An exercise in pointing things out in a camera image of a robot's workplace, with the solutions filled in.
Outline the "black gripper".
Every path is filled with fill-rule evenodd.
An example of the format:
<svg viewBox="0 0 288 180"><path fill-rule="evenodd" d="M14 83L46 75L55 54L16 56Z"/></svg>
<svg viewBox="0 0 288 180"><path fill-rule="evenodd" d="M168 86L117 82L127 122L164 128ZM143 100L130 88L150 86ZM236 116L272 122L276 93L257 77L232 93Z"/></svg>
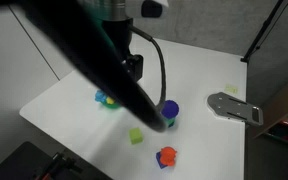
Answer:
<svg viewBox="0 0 288 180"><path fill-rule="evenodd" d="M143 76L143 62L144 58L139 54L127 54L122 61L123 67L127 73L138 82Z"/></svg>

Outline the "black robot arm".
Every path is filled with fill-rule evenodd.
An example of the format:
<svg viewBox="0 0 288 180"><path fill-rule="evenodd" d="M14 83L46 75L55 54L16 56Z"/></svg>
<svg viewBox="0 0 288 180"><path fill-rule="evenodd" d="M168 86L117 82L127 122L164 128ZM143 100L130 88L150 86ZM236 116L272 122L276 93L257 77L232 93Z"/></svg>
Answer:
<svg viewBox="0 0 288 180"><path fill-rule="evenodd" d="M152 130L166 130L157 107L77 0L17 0L17 4L85 78Z"/></svg>

